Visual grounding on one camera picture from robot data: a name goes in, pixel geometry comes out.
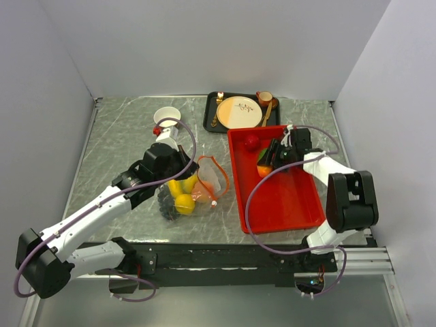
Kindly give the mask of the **red wrinkled fruit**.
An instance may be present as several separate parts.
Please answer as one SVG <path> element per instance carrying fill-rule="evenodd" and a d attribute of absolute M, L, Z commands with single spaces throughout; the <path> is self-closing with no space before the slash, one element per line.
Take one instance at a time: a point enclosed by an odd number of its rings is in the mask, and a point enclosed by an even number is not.
<path fill-rule="evenodd" d="M 247 151 L 256 151 L 260 147 L 260 139 L 254 134 L 249 134 L 244 139 L 244 146 Z"/>

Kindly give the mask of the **dark grape bunch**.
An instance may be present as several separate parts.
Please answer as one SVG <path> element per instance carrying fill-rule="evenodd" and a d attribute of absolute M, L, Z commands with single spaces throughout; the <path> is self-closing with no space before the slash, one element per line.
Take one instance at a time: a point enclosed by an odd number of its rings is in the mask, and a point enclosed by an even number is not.
<path fill-rule="evenodd" d="M 174 206 L 174 198 L 168 189 L 160 189 L 159 193 L 157 194 L 157 201 L 159 204 L 159 212 L 164 219 L 168 221 L 174 221 L 178 219 L 179 213 Z"/>

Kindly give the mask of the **yellow pear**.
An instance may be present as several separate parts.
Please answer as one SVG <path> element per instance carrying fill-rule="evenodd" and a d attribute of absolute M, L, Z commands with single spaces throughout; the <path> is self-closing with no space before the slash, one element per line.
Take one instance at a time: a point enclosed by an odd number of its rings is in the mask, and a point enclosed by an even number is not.
<path fill-rule="evenodd" d="M 174 200 L 174 206 L 181 215 L 190 215 L 195 210 L 196 203 L 190 194 L 181 194 Z"/>

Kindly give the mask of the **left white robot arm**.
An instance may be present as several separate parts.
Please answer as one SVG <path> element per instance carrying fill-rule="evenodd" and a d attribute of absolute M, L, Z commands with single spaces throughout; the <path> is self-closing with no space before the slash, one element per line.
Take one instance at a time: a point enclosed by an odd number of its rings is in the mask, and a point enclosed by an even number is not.
<path fill-rule="evenodd" d="M 124 238 L 82 247 L 98 229 L 152 198 L 158 187 L 189 178 L 198 164 L 182 146 L 154 143 L 144 157 L 120 173 L 104 191 L 79 211 L 41 232 L 28 229 L 18 239 L 16 268 L 40 298 L 61 291 L 76 277 L 99 270 L 136 272 L 136 249 Z"/>

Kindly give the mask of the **clear zip top bag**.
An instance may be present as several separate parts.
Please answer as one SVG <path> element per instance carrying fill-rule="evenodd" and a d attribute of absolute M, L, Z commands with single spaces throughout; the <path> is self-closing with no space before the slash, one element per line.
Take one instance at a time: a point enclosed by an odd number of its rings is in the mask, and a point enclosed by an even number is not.
<path fill-rule="evenodd" d="M 161 216 L 175 221 L 182 216 L 201 216 L 213 210 L 230 188 L 225 170 L 213 156 L 198 158 L 198 169 L 188 178 L 171 180 L 158 189 Z"/>

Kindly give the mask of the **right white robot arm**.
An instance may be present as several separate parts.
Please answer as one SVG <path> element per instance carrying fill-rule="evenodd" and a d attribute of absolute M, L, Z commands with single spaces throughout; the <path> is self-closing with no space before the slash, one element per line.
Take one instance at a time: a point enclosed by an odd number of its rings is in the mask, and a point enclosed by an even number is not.
<path fill-rule="evenodd" d="M 322 255 L 339 246 L 347 237 L 379 221 L 373 176 L 366 170 L 348 168 L 330 153 L 312 145 L 309 128 L 287 126 L 282 139 L 273 139 L 258 157 L 259 167 L 284 171 L 298 167 L 327 186 L 326 220 L 302 242 L 299 266 L 314 271 Z"/>

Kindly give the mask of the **green orange mango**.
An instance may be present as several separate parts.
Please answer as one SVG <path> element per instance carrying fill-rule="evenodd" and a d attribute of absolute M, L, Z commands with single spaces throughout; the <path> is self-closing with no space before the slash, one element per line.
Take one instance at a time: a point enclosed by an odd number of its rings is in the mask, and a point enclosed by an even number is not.
<path fill-rule="evenodd" d="M 273 170 L 273 167 L 272 167 L 272 166 L 267 166 L 266 164 L 260 163 L 260 161 L 261 161 L 261 159 L 263 158 L 263 156 L 265 155 L 266 151 L 267 151 L 267 148 L 263 148 L 263 149 L 260 151 L 260 153 L 259 153 L 259 155 L 258 155 L 258 162 L 256 163 L 256 168 L 257 168 L 257 171 L 258 171 L 258 175 L 259 175 L 261 178 L 266 177 L 266 176 L 269 175 L 269 174 L 272 172 L 272 170 Z"/>

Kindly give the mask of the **peach fruit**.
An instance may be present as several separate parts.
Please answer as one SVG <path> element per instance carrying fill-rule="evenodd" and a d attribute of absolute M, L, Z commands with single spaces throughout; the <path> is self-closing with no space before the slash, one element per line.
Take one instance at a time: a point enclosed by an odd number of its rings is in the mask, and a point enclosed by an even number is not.
<path fill-rule="evenodd" d="M 191 192 L 191 197 L 195 202 L 206 204 L 212 201 L 214 194 L 213 185 L 210 182 L 204 181 L 203 183 L 197 182 Z"/>

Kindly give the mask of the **green yellow orange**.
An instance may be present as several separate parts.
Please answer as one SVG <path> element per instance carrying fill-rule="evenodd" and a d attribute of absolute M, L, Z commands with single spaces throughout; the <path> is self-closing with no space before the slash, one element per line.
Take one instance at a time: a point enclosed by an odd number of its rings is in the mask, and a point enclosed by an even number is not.
<path fill-rule="evenodd" d="M 194 186 L 198 182 L 198 177 L 193 174 L 189 178 L 182 181 L 182 188 L 185 193 L 191 193 L 193 191 Z"/>

